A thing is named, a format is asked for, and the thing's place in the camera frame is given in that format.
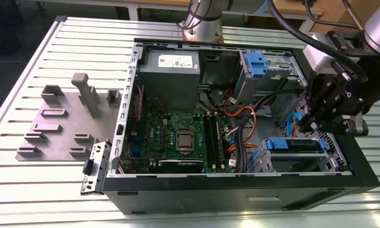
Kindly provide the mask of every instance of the table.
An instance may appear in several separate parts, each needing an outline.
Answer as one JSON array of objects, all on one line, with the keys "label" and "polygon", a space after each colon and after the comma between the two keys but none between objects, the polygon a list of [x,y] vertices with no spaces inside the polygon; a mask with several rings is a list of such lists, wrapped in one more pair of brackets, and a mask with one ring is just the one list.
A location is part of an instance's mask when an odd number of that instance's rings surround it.
[{"label": "table", "polygon": [[[0,109],[0,225],[380,227],[380,187],[308,211],[123,215],[105,196],[80,196],[83,162],[17,161],[16,149],[43,102],[40,92],[47,84],[76,92],[71,77],[75,72],[85,72],[97,93],[105,93],[107,88],[123,89],[133,38],[181,39],[171,23],[57,19]],[[224,27],[224,42],[304,47],[284,31],[251,28]],[[370,136],[358,138],[358,143],[380,179],[380,102],[364,119]]]},{"label": "table", "polygon": [[[101,5],[101,6],[115,6],[115,7],[127,7],[131,20],[140,20],[139,9],[161,9],[161,10],[180,10],[187,11],[191,0],[31,0],[37,3],[37,7],[43,10],[41,2],[56,2],[56,3],[75,3],[75,4],[87,4],[87,5]],[[299,19],[303,20],[303,24],[299,30],[304,33],[311,31],[315,23],[307,16],[306,8],[300,2],[290,2],[287,0],[276,0],[276,7],[287,19]],[[224,14],[244,15],[244,16],[260,16],[260,17],[272,17],[272,13],[267,10],[259,14],[250,14],[242,12],[228,12],[224,11]],[[323,10],[318,4],[312,7],[312,13],[316,17],[323,15]]]}]

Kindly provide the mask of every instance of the power supply label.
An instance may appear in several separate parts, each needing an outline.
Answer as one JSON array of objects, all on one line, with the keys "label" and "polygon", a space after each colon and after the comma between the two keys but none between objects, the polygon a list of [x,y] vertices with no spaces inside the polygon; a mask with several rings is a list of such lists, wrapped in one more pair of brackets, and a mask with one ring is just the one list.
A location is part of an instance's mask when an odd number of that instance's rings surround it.
[{"label": "power supply label", "polygon": [[192,68],[191,56],[160,55],[159,67]]}]

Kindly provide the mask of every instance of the green motherboard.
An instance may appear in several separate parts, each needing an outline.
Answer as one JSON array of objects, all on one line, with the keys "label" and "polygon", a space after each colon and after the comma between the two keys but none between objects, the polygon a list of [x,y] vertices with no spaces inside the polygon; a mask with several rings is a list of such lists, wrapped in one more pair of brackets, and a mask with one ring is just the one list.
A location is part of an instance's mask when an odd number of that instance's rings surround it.
[{"label": "green motherboard", "polygon": [[203,173],[228,172],[224,165],[227,145],[223,146],[227,143],[211,140],[228,128],[228,119],[216,115],[216,125],[206,126],[210,119],[207,114],[148,113],[141,144],[131,145],[129,155],[123,160],[124,172],[149,173],[155,162],[163,160],[198,161]]}]

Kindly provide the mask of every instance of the screw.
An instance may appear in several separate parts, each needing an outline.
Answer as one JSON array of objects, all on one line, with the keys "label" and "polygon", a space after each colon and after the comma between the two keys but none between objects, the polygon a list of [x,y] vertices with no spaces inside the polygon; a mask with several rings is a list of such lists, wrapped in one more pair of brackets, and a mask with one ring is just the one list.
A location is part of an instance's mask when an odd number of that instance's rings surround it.
[{"label": "screw", "polygon": [[342,77],[347,80],[347,82],[351,81],[351,77],[346,72],[342,73]]}]

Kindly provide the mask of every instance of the motherboard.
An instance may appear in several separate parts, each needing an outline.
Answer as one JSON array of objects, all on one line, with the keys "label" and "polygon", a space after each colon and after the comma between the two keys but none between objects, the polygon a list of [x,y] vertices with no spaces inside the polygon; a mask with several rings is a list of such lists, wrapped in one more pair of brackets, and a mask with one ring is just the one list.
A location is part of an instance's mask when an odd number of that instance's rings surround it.
[{"label": "motherboard", "polygon": [[141,143],[132,143],[121,160],[124,173],[223,173],[227,117],[218,113],[147,115]]}]

